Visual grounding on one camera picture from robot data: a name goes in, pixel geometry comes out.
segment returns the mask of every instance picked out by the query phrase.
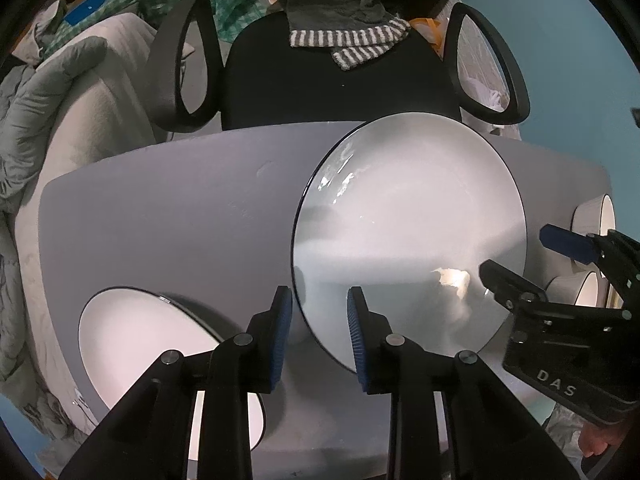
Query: chair armrest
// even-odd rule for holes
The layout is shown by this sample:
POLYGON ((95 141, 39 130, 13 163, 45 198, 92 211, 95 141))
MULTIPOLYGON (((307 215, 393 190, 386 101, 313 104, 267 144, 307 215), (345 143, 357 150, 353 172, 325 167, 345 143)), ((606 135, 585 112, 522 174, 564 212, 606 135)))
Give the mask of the chair armrest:
POLYGON ((149 120, 168 132, 191 133, 203 127, 220 108, 223 69, 210 1, 179 1, 162 20, 146 61, 140 97, 149 120), (207 91, 200 107, 189 113, 180 92, 180 66, 184 38, 194 20, 207 65, 207 91))
POLYGON ((497 29, 478 10, 456 3, 451 10, 444 43, 443 62, 456 91, 460 106, 489 124, 517 124, 529 117, 530 102, 520 67, 497 29), (509 90, 509 104, 502 112, 491 110, 466 94, 458 75, 458 39, 462 22, 468 16, 484 34, 500 64, 509 90))

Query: screw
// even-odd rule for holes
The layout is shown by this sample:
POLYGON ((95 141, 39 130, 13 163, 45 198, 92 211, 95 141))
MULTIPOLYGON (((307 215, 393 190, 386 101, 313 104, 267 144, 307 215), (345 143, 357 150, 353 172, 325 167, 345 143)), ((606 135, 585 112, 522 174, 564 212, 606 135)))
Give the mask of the screw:
POLYGON ((389 334, 386 336, 385 341, 391 346, 402 346, 404 344, 404 336, 400 334, 389 334))
POLYGON ((166 365, 174 364, 180 358, 180 352, 177 350, 167 350, 160 356, 160 360, 166 365))
POLYGON ((458 359, 460 359, 465 365, 472 365, 478 362, 478 354, 471 350, 463 350, 458 354, 458 359))
POLYGON ((513 334, 511 334, 511 340, 514 343, 524 343, 527 341, 527 339, 529 339, 529 335, 527 335, 526 332, 523 332, 522 330, 516 330, 513 334))
POLYGON ((533 300, 536 300, 537 298, 538 298, 537 295, 535 295, 533 292, 523 292, 520 295, 520 299, 524 301, 533 301, 533 300))
POLYGON ((251 344, 251 341, 253 340, 254 337, 251 334, 242 332, 234 338, 234 343, 236 343, 236 345, 238 346, 247 346, 248 344, 251 344))

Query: round white plate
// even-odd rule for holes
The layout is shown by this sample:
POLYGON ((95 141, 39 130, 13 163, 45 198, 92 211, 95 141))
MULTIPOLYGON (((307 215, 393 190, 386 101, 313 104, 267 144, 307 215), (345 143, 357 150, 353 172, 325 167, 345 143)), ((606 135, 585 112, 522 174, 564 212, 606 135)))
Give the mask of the round white plate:
POLYGON ((320 344, 351 370, 353 285, 425 350, 479 351, 508 312, 478 266, 492 258, 522 275, 526 239, 518 189, 486 140, 438 115, 389 116, 348 135, 312 178, 294 229, 296 293, 320 344))
MULTIPOLYGON (((571 220, 571 231, 580 235, 589 233, 606 236, 609 229, 616 228, 616 213, 613 209, 613 202, 608 194, 603 194, 580 204, 574 211, 571 220)), ((593 266, 586 266, 576 262, 582 269, 593 269, 593 266)))
POLYGON ((546 295, 552 303, 598 306, 598 286, 596 273, 585 270, 553 279, 546 288, 546 295))
MULTIPOLYGON (((220 343, 177 306, 132 288, 96 294, 82 311, 78 330, 86 373, 109 409, 165 350, 189 356, 220 343)), ((257 394, 248 394, 249 441, 253 449, 264 432, 264 411, 257 394)), ((204 392, 196 395, 189 458, 198 459, 204 392)))

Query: gray and white striped cloth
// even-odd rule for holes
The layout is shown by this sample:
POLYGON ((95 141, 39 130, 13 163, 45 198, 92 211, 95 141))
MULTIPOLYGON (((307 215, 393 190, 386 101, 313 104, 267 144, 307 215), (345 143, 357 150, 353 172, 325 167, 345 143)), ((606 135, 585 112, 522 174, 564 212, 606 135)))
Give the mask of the gray and white striped cloth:
POLYGON ((332 49, 334 61, 349 70, 381 54, 404 40, 411 25, 402 18, 393 18, 387 25, 361 30, 292 30, 291 46, 319 46, 332 49))

